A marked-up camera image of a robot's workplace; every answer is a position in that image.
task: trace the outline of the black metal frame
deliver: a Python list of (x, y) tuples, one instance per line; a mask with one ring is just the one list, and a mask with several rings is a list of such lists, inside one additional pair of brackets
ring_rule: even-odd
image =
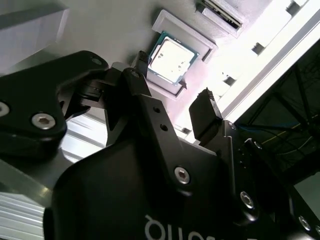
[[(274, 90), (273, 93), (271, 93), (269, 96), (267, 96), (267, 98), (263, 101), (263, 103), (259, 106), (259, 108), (254, 112), (254, 114), (252, 115), (252, 117), (250, 118), (250, 120), (248, 121), (247, 124), (241, 124), (241, 127), (244, 127), (246, 129), (255, 129), (255, 130), (274, 130), (274, 131), (286, 131), (286, 132), (302, 132), (302, 131), (309, 131), (310, 135), (313, 136), (314, 138), (320, 140), (320, 135), (319, 135), (319, 131), (315, 126), (315, 120), (312, 118), (312, 114), (310, 111), (310, 107), (309, 107), (309, 103), (308, 103), (308, 99), (306, 96), (306, 91), (304, 89), (303, 86), (303, 82), (302, 82), (302, 77), (301, 77), (301, 72), (299, 69), (299, 65), (298, 63), (296, 63), (293, 67), (292, 67), (292, 71), (295, 74), (296, 80), (297, 80), (297, 85), (299, 88), (299, 93), (302, 99), (302, 103), (303, 103), (303, 108), (306, 114), (306, 118), (305, 119), (303, 116), (301, 116), (297, 110), (292, 107), (292, 105), (287, 102), (287, 100), (285, 100), (283, 98), (283, 96), (277, 92), (277, 88)], [(270, 102), (270, 100), (272, 98), (276, 98), (278, 100), (278, 102), (287, 109), (287, 111), (295, 117), (295, 119), (300, 123), (300, 127), (299, 128), (289, 128), (289, 127), (278, 127), (278, 126), (267, 126), (267, 125), (254, 125), (254, 121), (257, 119), (257, 117), (261, 114), (261, 112), (264, 110), (264, 108), (268, 105), (268, 103)]]
[[(209, 90), (190, 107), (200, 146), (179, 139), (147, 67), (144, 52), (119, 71), (83, 51), (1, 78), (0, 182), (46, 207), (46, 240), (320, 239), (320, 221), (272, 157), (222, 120)], [(20, 84), (25, 104), (8, 94)], [(92, 106), (105, 110), (107, 147), (71, 165), (58, 150), (65, 119)], [(37, 113), (55, 126), (33, 126)]]

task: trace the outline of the mounting hole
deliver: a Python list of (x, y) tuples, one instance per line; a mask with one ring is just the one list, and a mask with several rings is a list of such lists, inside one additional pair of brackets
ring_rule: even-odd
[(155, 107), (155, 106), (153, 107), (153, 111), (155, 111), (155, 112), (158, 113), (158, 114), (161, 112), (160, 109), (157, 108), (157, 107)]
[(245, 165), (245, 163), (243, 161), (238, 161), (240, 166), (243, 167), (244, 169), (247, 169), (247, 166)]
[(241, 154), (242, 156), (245, 155), (244, 152), (240, 148), (238, 148), (238, 153)]
[(299, 217), (299, 221), (301, 223), (301, 225), (304, 227), (305, 230), (310, 231), (311, 227), (309, 225), (309, 223), (305, 220), (305, 218), (303, 216)]
[(160, 128), (165, 131), (165, 132), (168, 132), (168, 127), (164, 124), (160, 124)]
[(92, 62), (94, 62), (95, 64), (98, 64), (98, 65), (102, 65), (102, 62), (97, 58), (92, 58)]
[(41, 123), (42, 125), (48, 125), (50, 123), (50, 120), (48, 118), (45, 118), (45, 117), (39, 118), (37, 121), (39, 123)]
[(10, 109), (7, 104), (0, 101), (0, 117), (7, 115), (10, 112)]
[(320, 226), (315, 226), (315, 230), (320, 235)]

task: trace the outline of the gray metal surface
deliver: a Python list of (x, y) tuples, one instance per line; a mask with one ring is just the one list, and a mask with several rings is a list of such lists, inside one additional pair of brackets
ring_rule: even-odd
[(0, 192), (0, 238), (42, 240), (44, 208), (20, 194)]
[(58, 41), (67, 16), (64, 6), (53, 3), (0, 15), (0, 70)]
[[(227, 0), (248, 20), (249, 29), (272, 0)], [(142, 50), (147, 53), (154, 47), (159, 34), (152, 26), (162, 9), (168, 10), (187, 25), (197, 29), (215, 42), (219, 51), (234, 44), (235, 38), (212, 24), (196, 11), (195, 0), (62, 0), (70, 8), (70, 14), (61, 42), (49, 46), (47, 51), (57, 55), (67, 55), (83, 49), (97, 53), (108, 63), (130, 64)], [(206, 73), (215, 63), (195, 62), (185, 76), (187, 90), (179, 100), (174, 100), (151, 91), (152, 96), (161, 99), (172, 122), (175, 122), (185, 108), (188, 108), (205, 81), (214, 81)], [(101, 110), (92, 111), (104, 118)]]
[(51, 2), (52, 0), (1, 0), (0, 15), (37, 8)]
[[(71, 165), (82, 158), (102, 149), (107, 141), (107, 128), (104, 122), (94, 116), (83, 115), (68, 122), (68, 131), (62, 143), (63, 154), (70, 160), (65, 165)], [(40, 177), (47, 183), (47, 187), (33, 181), (34, 178), (15, 172), (0, 160), (1, 180), (6, 179), (11, 187), (17, 183), (20, 192), (29, 191), (37, 201), (50, 198), (50, 190), (59, 176), (61, 166), (52, 165), (52, 172), (43, 172), (41, 165), (29, 169), (31, 176)], [(44, 207), (24, 195), (15, 194), (12, 188), (3, 188), (0, 184), (0, 239), (6, 240), (43, 240)]]

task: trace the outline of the black cable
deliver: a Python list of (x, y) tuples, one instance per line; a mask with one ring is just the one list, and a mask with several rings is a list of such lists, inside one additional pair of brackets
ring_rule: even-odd
[[(290, 131), (290, 132), (287, 132), (286, 136), (284, 137), (284, 139), (286, 141), (289, 141), (289, 138), (292, 136), (293, 132)], [(276, 148), (274, 149), (274, 151), (278, 151), (280, 149), (282, 149), (282, 147), (286, 144), (285, 141), (283, 141), (281, 144), (279, 144), (279, 146), (276, 146)]]
[[(242, 127), (239, 127), (239, 129), (243, 130), (243, 131), (248, 131), (248, 129), (245, 129), (245, 128), (242, 128)], [(275, 133), (271, 132), (271, 131), (268, 131), (268, 130), (263, 130), (263, 129), (259, 129), (260, 131), (265, 131), (269, 134), (272, 134), (276, 137), (278, 137), (279, 139), (281, 139), (285, 144), (289, 144), (291, 146), (294, 147), (294, 149), (297, 149), (296, 146), (294, 146), (293, 144), (291, 144), (290, 142), (288, 142), (287, 140), (285, 140), (284, 138), (280, 137), (280, 136), (277, 136)], [(305, 154), (303, 152), (301, 152), (300, 150), (297, 150), (297, 152), (300, 152), (301, 154), (303, 154), (303, 156), (305, 156)], [(285, 169), (288, 169), (289, 167), (293, 166), (297, 161), (296, 160), (290, 160), (290, 159), (287, 159), (285, 157), (283, 157), (282, 155), (278, 155), (277, 158), (279, 158), (280, 162), (284, 165), (284, 168)]]
[(293, 138), (288, 138), (286, 139), (286, 141), (295, 141), (295, 140), (307, 140), (309, 137), (307, 136), (297, 136), (297, 137), (293, 137)]
[(297, 150), (300, 150), (301, 148), (303, 148), (304, 146), (306, 146), (308, 143), (310, 143), (310, 140), (312, 139), (313, 137), (310, 136), (300, 147), (298, 147), (297, 149), (295, 150), (291, 150), (291, 151), (287, 151), (287, 152), (282, 152), (282, 153), (277, 153), (276, 155), (287, 155), (287, 154), (292, 154), (294, 152), (296, 152)]
[(301, 155), (303, 155), (304, 157), (306, 156), (302, 151), (300, 151), (295, 145), (293, 145), (291, 142), (285, 140), (284, 138), (278, 136), (277, 134), (273, 133), (272, 131), (268, 131), (268, 130), (265, 130), (265, 129), (258, 129), (260, 131), (264, 131), (266, 133), (269, 133), (269, 134), (272, 134), (274, 136), (276, 136), (277, 138), (281, 139), (284, 143), (287, 143), (289, 144), (290, 146), (292, 146), (294, 148), (294, 150), (296, 150), (298, 153), (300, 153)]

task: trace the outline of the silver bolt head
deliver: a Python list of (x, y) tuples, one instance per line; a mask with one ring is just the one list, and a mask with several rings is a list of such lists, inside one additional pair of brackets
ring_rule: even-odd
[(301, 225), (304, 227), (305, 230), (307, 230), (307, 231), (311, 230), (309, 223), (307, 222), (307, 220), (305, 220), (305, 218), (303, 216), (299, 217), (299, 222), (301, 223)]
[(140, 77), (139, 74), (138, 74), (136, 71), (134, 71), (134, 70), (131, 71), (131, 74), (132, 74), (133, 76), (135, 76), (136, 78), (139, 78), (139, 77)]
[(246, 193), (245, 191), (240, 192), (240, 198), (242, 200), (242, 202), (244, 203), (244, 205), (248, 208), (248, 209), (253, 209), (254, 208), (254, 201), (251, 199), (251, 197), (248, 195), (248, 193)]
[(8, 105), (0, 101), (0, 117), (7, 115), (9, 112), (10, 108), (8, 107)]
[(174, 175), (181, 184), (188, 184), (190, 182), (190, 175), (183, 167), (176, 167), (174, 170)]
[(34, 126), (42, 130), (52, 129), (56, 125), (56, 120), (53, 116), (46, 113), (38, 113), (31, 119)]
[(260, 143), (258, 143), (256, 141), (254, 141), (253, 143), (258, 149), (262, 149), (262, 146), (260, 145)]
[(229, 124), (229, 126), (230, 126), (230, 128), (232, 130), (236, 130), (237, 129), (236, 126), (232, 122), (228, 122), (228, 124)]
[(92, 62), (94, 62), (95, 64), (98, 64), (98, 65), (102, 65), (102, 62), (97, 58), (92, 58)]
[(320, 226), (315, 226), (315, 230), (320, 235)]

